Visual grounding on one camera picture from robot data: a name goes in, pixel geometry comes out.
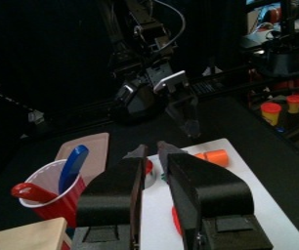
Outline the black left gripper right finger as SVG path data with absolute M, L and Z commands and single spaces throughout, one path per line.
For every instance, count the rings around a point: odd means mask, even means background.
M 253 196 L 227 169 L 157 143 L 185 250 L 255 250 Z

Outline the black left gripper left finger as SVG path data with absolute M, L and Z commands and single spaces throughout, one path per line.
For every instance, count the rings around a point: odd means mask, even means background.
M 148 147 L 139 145 L 89 183 L 77 206 L 75 250 L 140 250 Z

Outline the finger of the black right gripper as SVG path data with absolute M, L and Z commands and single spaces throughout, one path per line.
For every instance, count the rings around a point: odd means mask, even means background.
M 185 131 L 191 138 L 196 139 L 201 135 L 200 121 L 197 115 L 199 100 L 195 96 L 189 96 L 185 102 Z
M 187 113 L 187 105 L 184 102 L 169 102 L 165 108 L 165 112 L 176 122 L 179 128 L 184 133 L 189 132 L 188 128 L 188 113 Z

